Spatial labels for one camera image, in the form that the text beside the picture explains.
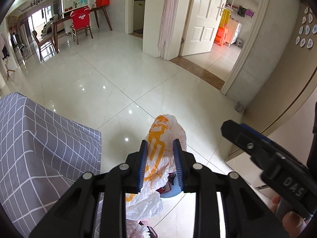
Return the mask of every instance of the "chandelier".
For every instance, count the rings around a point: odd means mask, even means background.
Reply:
[[[31,7],[34,7],[38,4],[40,4],[43,0],[33,0],[33,2],[31,2]]]

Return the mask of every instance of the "orange plastic stool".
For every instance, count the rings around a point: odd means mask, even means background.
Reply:
[[[220,45],[221,47],[223,47],[226,44],[226,38],[227,38],[227,34],[228,34],[228,29],[227,28],[218,28],[216,37],[215,37],[215,41],[214,43],[216,43],[217,45]]]

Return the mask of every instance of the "table leg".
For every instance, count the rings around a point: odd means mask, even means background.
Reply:
[[[94,11],[94,13],[95,13],[95,18],[96,18],[96,22],[97,22],[97,27],[99,28],[99,21],[98,21],[97,11]]]
[[[55,51],[56,51],[56,53],[58,54],[57,23],[53,23],[53,35],[54,35]]]
[[[102,10],[103,10],[103,13],[105,14],[105,17],[106,17],[106,20],[107,20],[107,22],[108,22],[109,28],[110,28],[110,30],[112,31],[111,23],[110,23],[110,20],[109,20],[109,17],[108,17],[106,8],[103,6],[103,7],[102,7]]]

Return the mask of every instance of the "pink curtain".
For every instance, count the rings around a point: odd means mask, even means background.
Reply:
[[[165,49],[165,44],[169,41],[172,34],[176,8],[177,0],[165,0],[158,39],[158,48],[160,51]]]

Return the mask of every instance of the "white tassel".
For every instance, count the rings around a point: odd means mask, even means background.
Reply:
[[[150,231],[145,225],[143,225],[143,226],[137,225],[135,230],[141,232],[144,238],[151,238]]]

